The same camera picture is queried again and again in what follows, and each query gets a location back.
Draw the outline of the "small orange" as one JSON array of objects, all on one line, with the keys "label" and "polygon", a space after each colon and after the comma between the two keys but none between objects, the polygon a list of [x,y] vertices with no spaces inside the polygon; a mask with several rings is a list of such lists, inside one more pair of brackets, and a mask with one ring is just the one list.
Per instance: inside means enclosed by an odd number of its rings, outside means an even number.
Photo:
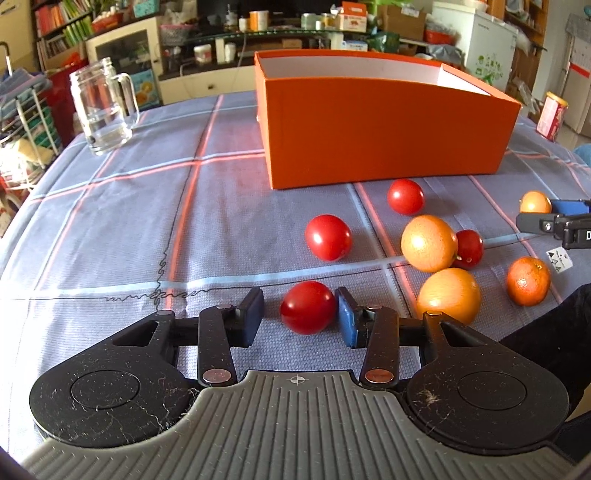
[{"label": "small orange", "polygon": [[520,200],[521,213],[551,213],[552,204],[549,198],[541,191],[532,190],[526,192]]}]

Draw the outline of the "large orange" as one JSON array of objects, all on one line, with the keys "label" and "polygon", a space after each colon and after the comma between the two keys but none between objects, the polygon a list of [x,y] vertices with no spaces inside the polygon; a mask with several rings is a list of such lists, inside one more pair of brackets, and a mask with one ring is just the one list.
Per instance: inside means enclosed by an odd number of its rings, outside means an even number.
[{"label": "large orange", "polygon": [[443,312],[469,325],[480,311],[482,294],[474,277],[460,268],[447,268],[431,275],[420,289],[416,312]]},{"label": "large orange", "polygon": [[411,266],[422,272],[436,273],[454,263],[458,240],[454,230],[441,218],[420,215],[404,228],[401,249]]}]

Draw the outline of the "dark mandarin orange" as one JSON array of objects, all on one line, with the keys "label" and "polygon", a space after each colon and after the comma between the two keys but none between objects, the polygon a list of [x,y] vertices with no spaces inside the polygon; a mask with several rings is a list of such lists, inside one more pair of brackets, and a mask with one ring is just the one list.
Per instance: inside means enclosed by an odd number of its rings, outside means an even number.
[{"label": "dark mandarin orange", "polygon": [[538,258],[521,257],[507,272],[507,294],[519,306],[540,304],[546,298],[550,285],[551,272],[546,263]]}]

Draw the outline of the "small red tomato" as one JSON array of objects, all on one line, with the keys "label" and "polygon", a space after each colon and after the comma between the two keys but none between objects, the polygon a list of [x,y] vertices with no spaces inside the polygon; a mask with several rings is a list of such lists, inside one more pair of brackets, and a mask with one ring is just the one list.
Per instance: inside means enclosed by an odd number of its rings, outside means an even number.
[{"label": "small red tomato", "polygon": [[483,258],[484,242],[475,230],[467,229],[456,233],[458,251],[453,266],[470,270],[475,268]]}]

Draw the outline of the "red cylindrical can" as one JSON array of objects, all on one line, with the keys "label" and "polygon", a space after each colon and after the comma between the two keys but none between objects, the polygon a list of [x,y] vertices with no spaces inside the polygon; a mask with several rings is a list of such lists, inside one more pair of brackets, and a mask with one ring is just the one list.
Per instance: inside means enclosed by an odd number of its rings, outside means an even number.
[{"label": "red cylindrical can", "polygon": [[536,125],[536,132],[547,140],[555,142],[568,106],[566,100],[548,91]]}]

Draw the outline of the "plaid blue bedsheet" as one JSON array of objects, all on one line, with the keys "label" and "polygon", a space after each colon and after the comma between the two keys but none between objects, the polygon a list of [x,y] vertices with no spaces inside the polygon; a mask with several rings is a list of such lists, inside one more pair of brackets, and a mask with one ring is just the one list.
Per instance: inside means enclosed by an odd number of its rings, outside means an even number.
[{"label": "plaid blue bedsheet", "polygon": [[[407,222],[386,181],[273,190],[250,93],[150,110],[132,139],[101,156],[73,140],[1,240],[1,445],[16,459],[40,442],[29,391],[46,370],[121,328],[170,309],[195,316],[259,286],[256,341],[239,370],[359,369],[338,329],[307,337],[280,322],[290,287],[317,280],[404,315],[425,275],[402,257]],[[338,261],[311,253],[304,230],[335,215],[351,229]]]}]

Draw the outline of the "white mini fridge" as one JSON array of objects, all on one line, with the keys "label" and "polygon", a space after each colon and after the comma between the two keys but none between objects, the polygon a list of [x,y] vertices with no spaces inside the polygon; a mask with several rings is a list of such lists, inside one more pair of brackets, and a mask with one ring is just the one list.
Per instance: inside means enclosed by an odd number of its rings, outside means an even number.
[{"label": "white mini fridge", "polygon": [[484,1],[435,1],[432,15],[457,33],[456,46],[473,76],[505,91],[517,46],[516,27],[487,13]]}]

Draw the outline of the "wooden bookshelf right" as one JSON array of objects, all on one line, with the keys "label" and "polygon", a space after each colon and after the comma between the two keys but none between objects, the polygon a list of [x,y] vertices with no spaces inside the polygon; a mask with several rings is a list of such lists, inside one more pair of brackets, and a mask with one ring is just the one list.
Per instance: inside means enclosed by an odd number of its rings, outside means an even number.
[{"label": "wooden bookshelf right", "polygon": [[547,0],[488,0],[488,12],[518,30],[510,79],[520,79],[533,90],[549,16]]}]

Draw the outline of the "orange cardboard box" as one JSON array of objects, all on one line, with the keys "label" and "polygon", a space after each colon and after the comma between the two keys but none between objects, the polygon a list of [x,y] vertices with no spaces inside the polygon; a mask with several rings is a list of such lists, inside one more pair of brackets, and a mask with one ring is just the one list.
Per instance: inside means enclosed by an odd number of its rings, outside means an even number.
[{"label": "orange cardboard box", "polygon": [[260,51],[270,187],[494,174],[520,103],[451,66],[346,50]]}]

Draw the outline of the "brown cardboard box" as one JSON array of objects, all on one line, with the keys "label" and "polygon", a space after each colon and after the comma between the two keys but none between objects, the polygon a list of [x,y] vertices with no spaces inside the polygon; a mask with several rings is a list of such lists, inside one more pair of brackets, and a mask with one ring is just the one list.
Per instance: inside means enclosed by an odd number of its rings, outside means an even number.
[{"label": "brown cardboard box", "polygon": [[398,34],[401,39],[422,41],[427,13],[413,7],[378,6],[378,25],[384,31]]}]

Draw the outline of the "white tv cabinet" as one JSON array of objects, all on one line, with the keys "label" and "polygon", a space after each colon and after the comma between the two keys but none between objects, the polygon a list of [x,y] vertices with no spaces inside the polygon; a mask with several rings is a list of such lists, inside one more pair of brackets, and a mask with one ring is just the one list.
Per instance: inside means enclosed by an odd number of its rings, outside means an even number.
[{"label": "white tv cabinet", "polygon": [[159,81],[161,101],[169,105],[189,99],[256,89],[254,67],[232,67],[177,76]]}]

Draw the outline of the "glass mug jar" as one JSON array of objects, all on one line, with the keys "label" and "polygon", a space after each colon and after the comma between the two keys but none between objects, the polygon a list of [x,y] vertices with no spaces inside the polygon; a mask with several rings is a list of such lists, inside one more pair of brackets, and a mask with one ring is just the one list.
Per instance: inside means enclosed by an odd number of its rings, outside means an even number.
[{"label": "glass mug jar", "polygon": [[139,121],[132,79],[117,73],[109,57],[71,73],[70,89],[86,142],[95,155],[131,139]]}]

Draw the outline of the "orange white medicine box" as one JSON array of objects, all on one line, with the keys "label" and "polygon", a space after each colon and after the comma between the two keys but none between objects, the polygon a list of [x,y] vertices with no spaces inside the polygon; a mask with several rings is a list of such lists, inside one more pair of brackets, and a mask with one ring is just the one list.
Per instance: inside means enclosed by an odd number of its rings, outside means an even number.
[{"label": "orange white medicine box", "polygon": [[367,31],[368,12],[363,3],[342,1],[335,18],[335,27],[339,31],[365,33]]}]

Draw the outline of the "bookshelf with books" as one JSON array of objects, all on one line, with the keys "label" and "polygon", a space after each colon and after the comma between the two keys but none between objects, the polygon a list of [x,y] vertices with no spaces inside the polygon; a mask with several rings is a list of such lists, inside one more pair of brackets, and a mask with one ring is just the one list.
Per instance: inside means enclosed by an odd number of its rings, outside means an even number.
[{"label": "bookshelf with books", "polygon": [[48,62],[93,35],[94,5],[90,0],[34,0],[31,22],[42,70]]}]

